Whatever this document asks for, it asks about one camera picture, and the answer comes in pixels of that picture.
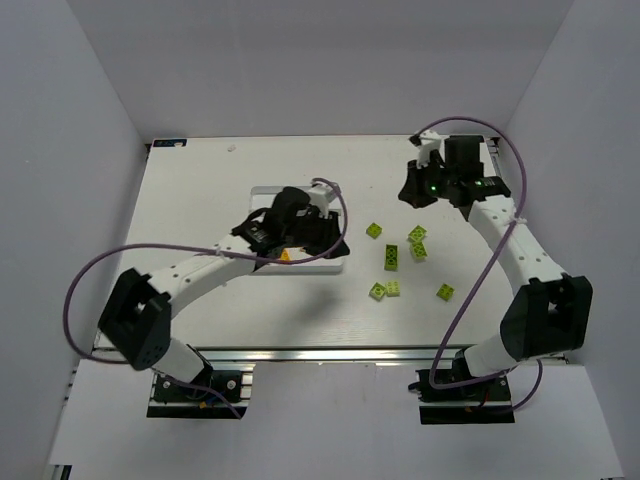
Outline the lime square lego brick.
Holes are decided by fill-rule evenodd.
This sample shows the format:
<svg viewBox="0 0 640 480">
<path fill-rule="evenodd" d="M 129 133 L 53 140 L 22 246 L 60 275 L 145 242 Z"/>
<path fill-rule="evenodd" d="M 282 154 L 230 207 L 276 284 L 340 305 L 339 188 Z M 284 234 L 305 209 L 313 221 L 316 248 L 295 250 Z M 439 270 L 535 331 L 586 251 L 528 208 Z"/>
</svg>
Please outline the lime square lego brick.
<svg viewBox="0 0 640 480">
<path fill-rule="evenodd" d="M 366 228 L 366 234 L 372 239 L 377 239 L 382 234 L 382 232 L 383 232 L 382 227 L 375 222 L 372 222 Z"/>
</svg>

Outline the lime long lego brick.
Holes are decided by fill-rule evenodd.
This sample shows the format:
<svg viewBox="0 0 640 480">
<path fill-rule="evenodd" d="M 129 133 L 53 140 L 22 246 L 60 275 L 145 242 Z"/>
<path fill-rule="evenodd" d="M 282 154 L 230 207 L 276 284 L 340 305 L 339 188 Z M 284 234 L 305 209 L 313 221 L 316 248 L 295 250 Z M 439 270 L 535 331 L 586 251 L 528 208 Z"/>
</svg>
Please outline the lime long lego brick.
<svg viewBox="0 0 640 480">
<path fill-rule="evenodd" d="M 386 244 L 384 269 L 386 271 L 396 271 L 398 269 L 398 260 L 398 246 L 395 244 Z"/>
</svg>

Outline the lime lego brick hidden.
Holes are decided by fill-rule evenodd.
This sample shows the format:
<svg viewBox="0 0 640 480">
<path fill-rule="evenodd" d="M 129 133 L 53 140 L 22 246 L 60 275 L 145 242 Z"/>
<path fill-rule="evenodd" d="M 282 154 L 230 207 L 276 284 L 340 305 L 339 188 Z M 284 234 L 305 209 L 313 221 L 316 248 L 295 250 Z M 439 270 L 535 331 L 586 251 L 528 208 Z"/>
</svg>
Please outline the lime lego brick hidden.
<svg viewBox="0 0 640 480">
<path fill-rule="evenodd" d="M 409 246 L 409 250 L 412 258 L 417 262 L 424 261 L 428 256 L 426 248 L 422 242 L 412 243 Z"/>
</svg>

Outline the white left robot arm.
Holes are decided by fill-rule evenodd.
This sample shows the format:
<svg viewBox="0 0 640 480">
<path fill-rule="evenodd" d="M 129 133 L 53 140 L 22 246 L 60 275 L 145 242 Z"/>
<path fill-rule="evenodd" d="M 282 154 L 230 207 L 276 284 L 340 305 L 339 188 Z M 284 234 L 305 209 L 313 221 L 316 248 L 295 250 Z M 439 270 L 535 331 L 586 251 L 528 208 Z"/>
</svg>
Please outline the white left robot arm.
<svg viewBox="0 0 640 480">
<path fill-rule="evenodd" d="M 345 257 L 348 216 L 331 210 L 340 188 L 316 178 L 307 189 L 287 186 L 266 208 L 250 213 L 229 234 L 204 251 L 168 267 L 119 275 L 98 322 L 99 331 L 136 371 L 151 369 L 177 385 L 202 390 L 212 366 L 194 348 L 173 338 L 174 318 L 187 306 L 231 280 L 301 247 L 304 262 Z"/>
</svg>

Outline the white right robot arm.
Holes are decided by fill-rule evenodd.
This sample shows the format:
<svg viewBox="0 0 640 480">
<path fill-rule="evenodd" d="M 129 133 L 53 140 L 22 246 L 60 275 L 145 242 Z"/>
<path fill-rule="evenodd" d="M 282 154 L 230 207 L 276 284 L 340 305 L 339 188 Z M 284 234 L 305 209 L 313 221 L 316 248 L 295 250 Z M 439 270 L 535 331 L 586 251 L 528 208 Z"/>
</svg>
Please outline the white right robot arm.
<svg viewBox="0 0 640 480">
<path fill-rule="evenodd" d="M 593 287 L 572 276 L 541 246 L 511 191 L 488 176 L 480 160 L 480 136 L 442 136 L 427 130 L 410 139 L 418 156 L 407 165 L 398 197 L 414 208 L 448 201 L 482 236 L 513 292 L 497 334 L 456 354 L 436 390 L 463 389 L 492 380 L 521 362 L 580 349 L 587 332 Z"/>
</svg>

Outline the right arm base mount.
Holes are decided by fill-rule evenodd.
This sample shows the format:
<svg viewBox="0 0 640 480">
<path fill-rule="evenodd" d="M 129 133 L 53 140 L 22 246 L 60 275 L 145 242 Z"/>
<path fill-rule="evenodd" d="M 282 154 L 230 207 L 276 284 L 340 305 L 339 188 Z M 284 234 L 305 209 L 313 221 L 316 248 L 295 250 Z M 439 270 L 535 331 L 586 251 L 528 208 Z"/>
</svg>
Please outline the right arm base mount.
<svg viewBox="0 0 640 480">
<path fill-rule="evenodd" d="M 463 388 L 437 390 L 429 384 L 428 369 L 417 370 L 408 391 L 418 396 L 422 425 L 512 424 L 512 398 L 506 378 Z"/>
</svg>

